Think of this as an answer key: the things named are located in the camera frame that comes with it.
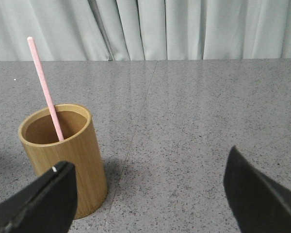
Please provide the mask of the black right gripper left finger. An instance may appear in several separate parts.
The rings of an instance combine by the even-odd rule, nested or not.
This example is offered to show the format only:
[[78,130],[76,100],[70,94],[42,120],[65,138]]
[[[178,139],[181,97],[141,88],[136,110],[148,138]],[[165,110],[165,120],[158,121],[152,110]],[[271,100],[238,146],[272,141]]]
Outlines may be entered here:
[[0,203],[0,233],[66,233],[76,210],[75,166],[61,161]]

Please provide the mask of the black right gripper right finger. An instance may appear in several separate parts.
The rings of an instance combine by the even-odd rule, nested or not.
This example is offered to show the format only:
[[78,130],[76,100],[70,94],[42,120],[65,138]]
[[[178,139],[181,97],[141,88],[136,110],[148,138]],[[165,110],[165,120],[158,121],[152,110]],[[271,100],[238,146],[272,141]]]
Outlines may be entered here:
[[236,147],[223,183],[242,233],[291,233],[291,191],[250,165]]

